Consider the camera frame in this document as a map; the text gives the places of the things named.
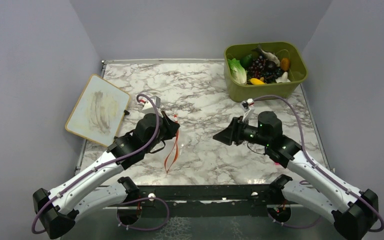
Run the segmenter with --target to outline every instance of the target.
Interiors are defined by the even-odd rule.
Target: plastic bin
[[[258,44],[261,45],[261,48],[264,51],[275,54],[279,60],[282,58],[290,59],[290,69],[288,70],[288,79],[290,82],[264,85],[241,85],[232,80],[228,59],[236,58],[237,60],[240,60],[248,54],[252,54],[254,58],[257,58],[259,54],[252,51],[252,49],[255,49]],[[235,102],[241,102],[262,95],[278,95],[287,98],[306,78],[307,68],[300,53],[295,46],[287,42],[278,41],[232,45],[224,51],[224,79],[226,81],[229,97]]]

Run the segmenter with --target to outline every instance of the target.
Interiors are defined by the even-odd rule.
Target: marble surface
[[[265,184],[280,174],[302,180],[297,174],[276,165],[268,156],[251,152],[245,143],[228,146],[212,139],[229,125],[232,117],[243,115],[239,104],[228,96],[223,71],[223,62],[217,61],[108,64],[104,79],[128,92],[132,99],[127,108],[130,115],[123,119],[118,136],[134,129],[144,116],[140,112],[142,106],[136,102],[138,93],[159,96],[162,110],[169,116],[178,114],[181,154],[168,174],[164,170],[166,151],[147,154],[142,161],[103,185],[112,184],[121,176],[131,177],[137,185]],[[326,166],[300,87],[288,101],[299,112],[308,152]],[[256,102],[249,123],[256,126],[257,115],[263,111],[274,111],[283,122],[283,133],[300,142],[297,121],[286,104],[280,100]],[[251,145],[251,148],[263,152],[260,146]],[[80,169],[89,166],[105,150],[105,147],[87,141]]]

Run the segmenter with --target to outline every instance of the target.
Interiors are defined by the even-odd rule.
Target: toy fruit
[[[244,69],[249,68],[253,64],[253,55],[249,54],[240,59],[240,64]]]
[[[258,78],[251,78],[249,80],[253,85],[263,85],[265,84],[263,81],[261,81],[260,79]]]
[[[291,61],[286,57],[282,58],[282,60],[280,61],[280,68],[283,71],[288,71],[290,66],[291,66]]]
[[[264,70],[269,73],[274,72],[276,70],[276,63],[274,63],[273,61],[267,61],[265,63]]]

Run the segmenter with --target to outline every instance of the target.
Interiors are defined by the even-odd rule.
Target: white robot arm
[[[47,232],[51,239],[59,238],[88,213],[121,203],[130,194],[136,194],[139,189],[129,177],[122,177],[118,183],[104,189],[95,189],[105,180],[142,160],[145,154],[157,152],[151,150],[159,142],[174,138],[180,127],[164,111],[159,112],[149,97],[139,94],[138,101],[139,97],[146,98],[155,113],[146,114],[134,130],[116,138],[105,154],[78,175],[49,191],[40,188],[33,194],[36,217],[31,231],[34,234]],[[38,220],[44,230],[36,231]]]
[[[257,127],[248,124],[254,101],[266,97],[281,99],[292,109],[298,121],[302,145],[283,135],[282,122],[272,111],[258,114]],[[378,213],[378,196],[373,191],[367,189],[363,192],[345,182],[307,153],[300,119],[285,99],[266,95],[243,101],[240,106],[244,116],[234,117],[230,125],[214,135],[213,139],[226,145],[240,145],[244,141],[262,145],[264,154],[271,160],[297,173],[320,191],[308,189],[292,178],[281,175],[270,184],[274,198],[293,201],[313,210],[333,223],[336,230],[349,240],[359,240],[367,232],[380,232],[384,228],[384,221]],[[378,219],[381,227],[371,230]]]

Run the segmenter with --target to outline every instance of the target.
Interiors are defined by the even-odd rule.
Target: gray wall
[[[332,0],[70,0],[105,60],[222,58],[229,45],[302,50]]]
[[[384,1],[334,0],[303,57],[329,163],[340,177],[374,190],[384,217]],[[384,232],[367,239],[384,239]]]
[[[68,0],[0,0],[0,240],[47,239],[30,233],[32,194],[73,176],[81,139],[64,124],[99,65]]]

